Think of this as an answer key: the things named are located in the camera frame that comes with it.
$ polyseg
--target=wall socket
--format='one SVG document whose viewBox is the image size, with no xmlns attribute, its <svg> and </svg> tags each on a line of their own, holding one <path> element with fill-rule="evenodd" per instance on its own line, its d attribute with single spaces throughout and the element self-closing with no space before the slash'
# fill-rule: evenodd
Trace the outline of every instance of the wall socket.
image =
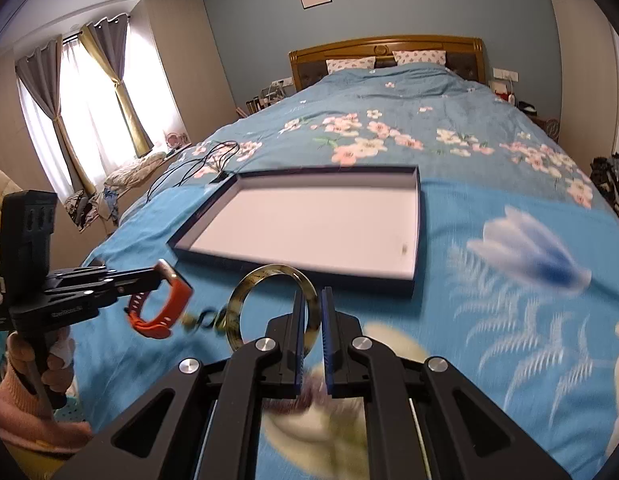
<svg viewBox="0 0 619 480">
<path fill-rule="evenodd" d="M 502 68 L 494 68 L 494 77 L 496 79 L 512 80 L 514 83 L 518 83 L 518 72 L 513 70 L 503 70 Z"/>
<path fill-rule="evenodd" d="M 291 86 L 294 84 L 294 79 L 291 77 L 286 77 L 285 79 L 279 79 L 277 81 L 272 81 L 272 86 L 281 85 L 281 86 Z"/>
</svg>

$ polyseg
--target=person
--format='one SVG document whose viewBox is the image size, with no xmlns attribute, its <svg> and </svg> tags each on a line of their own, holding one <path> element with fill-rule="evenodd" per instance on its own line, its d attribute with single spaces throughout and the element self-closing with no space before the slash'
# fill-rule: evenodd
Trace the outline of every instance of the person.
<svg viewBox="0 0 619 480">
<path fill-rule="evenodd" d="M 41 380 L 52 391 L 65 392 L 74 379 L 74 340 L 69 327 L 56 333 Z M 0 437 L 19 467 L 32 480 L 49 478 L 91 438 L 87 422 L 56 422 L 46 413 L 28 379 L 34 350 L 17 333 L 7 341 L 7 370 L 0 382 Z"/>
</svg>

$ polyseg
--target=wooden headboard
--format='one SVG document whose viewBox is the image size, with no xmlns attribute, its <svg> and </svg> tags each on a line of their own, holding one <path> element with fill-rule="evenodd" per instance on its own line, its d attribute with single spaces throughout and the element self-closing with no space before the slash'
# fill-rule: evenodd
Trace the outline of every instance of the wooden headboard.
<svg viewBox="0 0 619 480">
<path fill-rule="evenodd" d="M 393 50 L 444 50 L 447 68 L 469 81 L 485 83 L 483 40 L 456 36 L 379 36 L 339 41 L 290 52 L 294 86 L 300 91 L 327 75 L 328 59 L 376 56 L 376 68 L 396 66 Z"/>
</svg>

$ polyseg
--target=triangular cutout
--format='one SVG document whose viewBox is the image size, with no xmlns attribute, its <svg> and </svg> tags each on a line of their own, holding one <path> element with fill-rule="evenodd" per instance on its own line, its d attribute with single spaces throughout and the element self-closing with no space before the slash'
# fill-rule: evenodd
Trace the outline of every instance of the triangular cutout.
<svg viewBox="0 0 619 480">
<path fill-rule="evenodd" d="M 114 435 L 112 439 L 114 446 L 139 458 L 147 458 L 173 399 L 173 390 L 163 390 L 152 400 L 147 409 Z"/>
<path fill-rule="evenodd" d="M 454 390 L 452 394 L 478 456 L 483 458 L 510 446 L 510 439 L 505 431 L 463 391 Z"/>
</svg>

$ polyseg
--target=window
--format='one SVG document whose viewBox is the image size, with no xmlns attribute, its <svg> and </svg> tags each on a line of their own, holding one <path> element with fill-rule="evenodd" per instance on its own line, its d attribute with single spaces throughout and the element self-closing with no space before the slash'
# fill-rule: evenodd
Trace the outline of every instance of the window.
<svg viewBox="0 0 619 480">
<path fill-rule="evenodd" d="M 165 134 L 184 126 L 153 44 L 128 27 L 125 84 L 155 149 L 166 146 Z M 18 81 L 26 123 L 45 174 L 61 201 L 74 190 L 52 121 Z M 97 190 L 106 177 L 136 158 L 114 84 L 80 41 L 63 44 L 61 113 L 83 170 Z"/>
</svg>

